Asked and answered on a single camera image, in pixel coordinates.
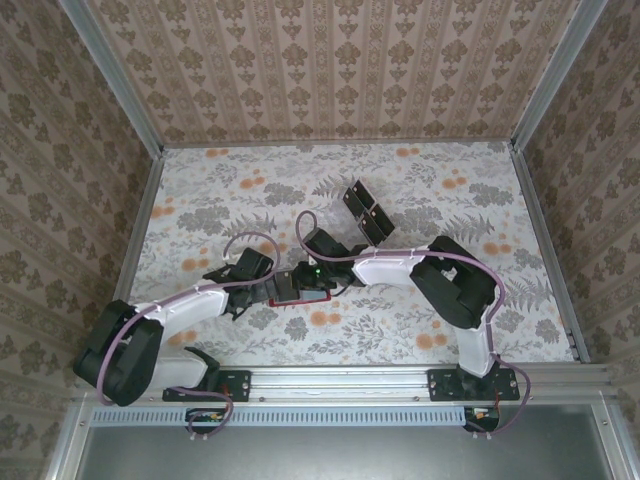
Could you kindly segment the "red card holder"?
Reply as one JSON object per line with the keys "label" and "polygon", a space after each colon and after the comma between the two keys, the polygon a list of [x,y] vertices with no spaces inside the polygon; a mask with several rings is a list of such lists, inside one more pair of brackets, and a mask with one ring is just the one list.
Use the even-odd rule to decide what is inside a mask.
{"label": "red card holder", "polygon": [[331,300],[331,293],[327,290],[300,290],[296,299],[270,299],[268,305],[272,308],[308,305],[314,303],[328,302]]}

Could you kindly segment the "black controller board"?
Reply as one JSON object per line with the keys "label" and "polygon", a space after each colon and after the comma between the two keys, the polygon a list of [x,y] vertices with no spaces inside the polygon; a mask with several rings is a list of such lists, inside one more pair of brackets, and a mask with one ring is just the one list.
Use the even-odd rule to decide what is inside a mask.
{"label": "black controller board", "polygon": [[497,407],[465,407],[465,425],[471,433],[491,433],[498,428],[500,412]]}
{"label": "black controller board", "polygon": [[186,428],[196,435],[211,434],[225,419],[227,408],[189,409],[185,414]]}

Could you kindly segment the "grey metal sheet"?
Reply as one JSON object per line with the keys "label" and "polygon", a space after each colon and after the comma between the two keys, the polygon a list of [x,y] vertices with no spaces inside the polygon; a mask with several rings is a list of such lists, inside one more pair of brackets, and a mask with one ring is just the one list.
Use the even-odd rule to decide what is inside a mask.
{"label": "grey metal sheet", "polygon": [[521,425],[491,440],[420,427],[98,428],[77,480],[612,480],[586,425],[577,438]]}

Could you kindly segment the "aluminium table edge rail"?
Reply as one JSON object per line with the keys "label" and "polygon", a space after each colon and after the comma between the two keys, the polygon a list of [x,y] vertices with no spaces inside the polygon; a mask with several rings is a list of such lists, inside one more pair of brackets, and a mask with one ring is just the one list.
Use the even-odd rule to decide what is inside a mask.
{"label": "aluminium table edge rail", "polygon": [[562,268],[553,246],[534,183],[527,168],[525,157],[522,152],[511,143],[507,143],[507,146],[529,212],[559,315],[563,321],[566,336],[570,340],[574,358],[581,363],[590,363],[591,357],[581,332],[580,324],[568,292]]}
{"label": "aluminium table edge rail", "polygon": [[114,300],[128,300],[130,297],[163,168],[162,156],[152,161],[117,282],[111,296],[106,298],[105,304]]}

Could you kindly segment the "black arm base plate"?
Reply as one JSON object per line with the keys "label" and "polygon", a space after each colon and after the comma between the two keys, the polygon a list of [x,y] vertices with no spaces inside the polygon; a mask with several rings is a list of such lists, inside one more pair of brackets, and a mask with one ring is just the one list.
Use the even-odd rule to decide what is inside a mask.
{"label": "black arm base plate", "polygon": [[247,402],[251,390],[251,372],[249,370],[217,370],[206,373],[201,382],[187,390],[206,392],[206,396],[193,393],[181,393],[175,389],[165,389],[162,400],[165,402],[220,402],[219,398],[211,396],[216,392],[229,397],[233,402]]}
{"label": "black arm base plate", "polygon": [[463,369],[432,369],[427,372],[429,397],[444,401],[515,401],[520,391],[513,369],[494,365],[484,377]]}

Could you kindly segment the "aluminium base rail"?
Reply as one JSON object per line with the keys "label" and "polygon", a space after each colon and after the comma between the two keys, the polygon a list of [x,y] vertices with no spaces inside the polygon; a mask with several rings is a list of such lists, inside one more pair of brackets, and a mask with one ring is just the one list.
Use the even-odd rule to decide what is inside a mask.
{"label": "aluminium base rail", "polygon": [[[422,366],[347,366],[347,367],[220,367],[217,370],[249,370],[252,403],[311,405],[336,404],[409,404],[443,405],[516,405],[590,404],[613,400],[616,392],[607,369],[597,364],[529,363],[513,369],[520,391],[515,401],[444,401],[429,397],[427,372],[451,369],[451,365]],[[206,396],[206,392],[174,387],[181,393]],[[164,390],[154,390],[128,406],[163,401]]]}

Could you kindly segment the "aluminium frame post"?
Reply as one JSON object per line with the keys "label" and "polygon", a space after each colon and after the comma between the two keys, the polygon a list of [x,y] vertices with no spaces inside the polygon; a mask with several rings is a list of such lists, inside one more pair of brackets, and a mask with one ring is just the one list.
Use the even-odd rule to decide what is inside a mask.
{"label": "aluminium frame post", "polygon": [[100,28],[86,0],[59,0],[72,25],[86,45],[116,100],[125,112],[140,141],[153,161],[162,157],[163,141],[129,80],[124,63]]}
{"label": "aluminium frame post", "polygon": [[580,0],[511,135],[511,145],[516,152],[522,152],[530,141],[607,2]]}

